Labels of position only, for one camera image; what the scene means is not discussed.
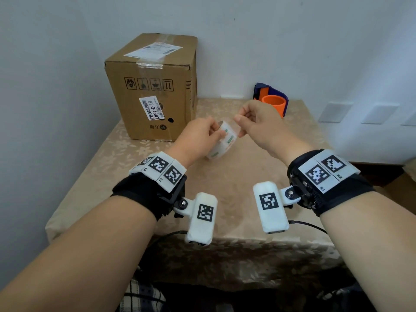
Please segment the person's right hand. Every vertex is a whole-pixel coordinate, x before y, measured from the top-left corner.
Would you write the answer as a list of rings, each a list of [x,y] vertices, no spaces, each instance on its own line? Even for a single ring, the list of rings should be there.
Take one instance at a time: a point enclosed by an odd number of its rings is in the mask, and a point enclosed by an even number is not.
[[[286,166],[304,153],[317,149],[298,138],[271,105],[259,100],[249,100],[237,114],[245,115],[251,120],[250,132],[247,135],[260,148]]]

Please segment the person's left hand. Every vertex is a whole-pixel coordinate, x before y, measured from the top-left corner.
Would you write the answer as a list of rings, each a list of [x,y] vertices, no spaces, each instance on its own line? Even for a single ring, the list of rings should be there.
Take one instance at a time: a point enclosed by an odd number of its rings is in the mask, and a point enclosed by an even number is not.
[[[211,116],[190,121],[177,140],[166,150],[166,154],[176,159],[183,167],[189,168],[198,159],[205,157],[218,142],[209,142],[209,129],[214,131],[220,125]]]

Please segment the white label sticker roll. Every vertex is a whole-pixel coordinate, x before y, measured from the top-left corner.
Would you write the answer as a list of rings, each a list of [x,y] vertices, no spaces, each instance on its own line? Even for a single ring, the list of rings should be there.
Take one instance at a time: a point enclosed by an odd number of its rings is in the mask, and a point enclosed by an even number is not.
[[[238,134],[226,121],[221,120],[218,122],[220,129],[225,131],[225,137],[222,138],[208,153],[206,156],[209,160],[216,160],[217,158],[222,157],[226,152],[230,150],[233,144],[237,140]]]

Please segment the person's right forearm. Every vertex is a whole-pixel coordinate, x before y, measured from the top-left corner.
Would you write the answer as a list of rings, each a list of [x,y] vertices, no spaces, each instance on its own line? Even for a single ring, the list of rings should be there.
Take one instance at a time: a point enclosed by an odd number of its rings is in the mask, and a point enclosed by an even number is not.
[[[416,215],[368,192],[320,220],[378,312],[416,312]]]

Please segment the person's left forearm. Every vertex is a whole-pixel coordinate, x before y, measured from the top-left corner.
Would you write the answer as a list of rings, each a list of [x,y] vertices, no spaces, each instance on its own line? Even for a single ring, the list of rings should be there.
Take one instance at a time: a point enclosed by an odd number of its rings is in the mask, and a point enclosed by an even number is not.
[[[0,291],[0,312],[115,312],[155,226],[135,201],[106,199]]]

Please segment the blue orange tape dispenser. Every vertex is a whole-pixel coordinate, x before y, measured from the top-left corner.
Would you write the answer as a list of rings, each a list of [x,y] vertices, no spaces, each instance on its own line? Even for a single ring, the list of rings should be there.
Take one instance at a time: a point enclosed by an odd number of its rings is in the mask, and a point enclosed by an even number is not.
[[[289,104],[288,97],[272,86],[264,83],[256,83],[253,90],[253,99],[273,106],[283,118]]]

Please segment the beige floral tablecloth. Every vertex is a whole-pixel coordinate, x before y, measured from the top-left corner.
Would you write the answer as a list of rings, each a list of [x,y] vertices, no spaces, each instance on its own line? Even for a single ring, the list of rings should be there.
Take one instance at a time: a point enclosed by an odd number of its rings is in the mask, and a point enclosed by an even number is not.
[[[170,146],[131,139],[121,120],[47,222],[48,241],[109,197],[133,166]],[[277,288],[309,283],[318,272],[343,264],[330,238],[317,229],[294,224],[286,232],[263,232],[252,187],[265,181],[287,187],[287,168],[248,136],[218,159],[197,161],[186,175],[187,198],[205,192],[218,199],[213,241],[202,247],[180,234],[159,241],[143,269],[151,280],[226,291]]]

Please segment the black left wristband with markers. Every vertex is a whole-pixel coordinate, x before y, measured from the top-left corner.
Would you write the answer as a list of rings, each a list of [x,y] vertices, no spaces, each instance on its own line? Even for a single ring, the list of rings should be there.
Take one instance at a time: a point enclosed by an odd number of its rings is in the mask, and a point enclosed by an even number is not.
[[[130,199],[160,220],[169,215],[185,195],[187,169],[164,152],[146,157],[113,189],[111,196]]]

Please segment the black wristband with markers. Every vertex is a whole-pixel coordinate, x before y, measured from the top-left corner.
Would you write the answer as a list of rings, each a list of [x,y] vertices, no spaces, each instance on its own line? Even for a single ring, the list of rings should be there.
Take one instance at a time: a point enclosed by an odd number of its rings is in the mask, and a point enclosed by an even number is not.
[[[146,157],[113,189],[111,196],[130,199],[160,220],[169,215],[185,195],[187,169],[164,152]]]
[[[301,198],[298,204],[318,217],[352,198],[376,191],[360,170],[330,149],[300,155],[289,164],[287,176]]]

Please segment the brown cardboard box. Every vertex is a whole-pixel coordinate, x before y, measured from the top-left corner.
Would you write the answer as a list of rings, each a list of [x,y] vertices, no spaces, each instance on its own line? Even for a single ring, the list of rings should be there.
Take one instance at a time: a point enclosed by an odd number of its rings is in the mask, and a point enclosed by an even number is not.
[[[195,119],[197,44],[195,36],[141,34],[105,60],[130,138],[175,141]]]

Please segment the black right wristband with markers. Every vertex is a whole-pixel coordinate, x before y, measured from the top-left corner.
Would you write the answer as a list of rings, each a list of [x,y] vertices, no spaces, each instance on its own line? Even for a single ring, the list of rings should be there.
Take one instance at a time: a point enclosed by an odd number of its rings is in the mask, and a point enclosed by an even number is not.
[[[300,155],[289,164],[287,176],[301,198],[298,204],[318,217],[352,198],[376,191],[360,170],[330,149]]]

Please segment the brown wooden furniture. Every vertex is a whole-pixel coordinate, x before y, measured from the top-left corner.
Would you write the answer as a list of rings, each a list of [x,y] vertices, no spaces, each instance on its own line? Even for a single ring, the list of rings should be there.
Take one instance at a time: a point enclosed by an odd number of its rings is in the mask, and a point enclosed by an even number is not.
[[[352,162],[377,192],[392,199],[416,215],[416,181],[405,171],[403,165]]]

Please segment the person's plaid garment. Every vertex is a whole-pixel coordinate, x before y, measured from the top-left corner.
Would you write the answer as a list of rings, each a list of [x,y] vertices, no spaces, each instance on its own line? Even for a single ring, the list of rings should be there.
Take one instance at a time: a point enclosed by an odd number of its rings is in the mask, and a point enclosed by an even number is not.
[[[131,279],[115,312],[170,312],[170,309],[159,289]]]

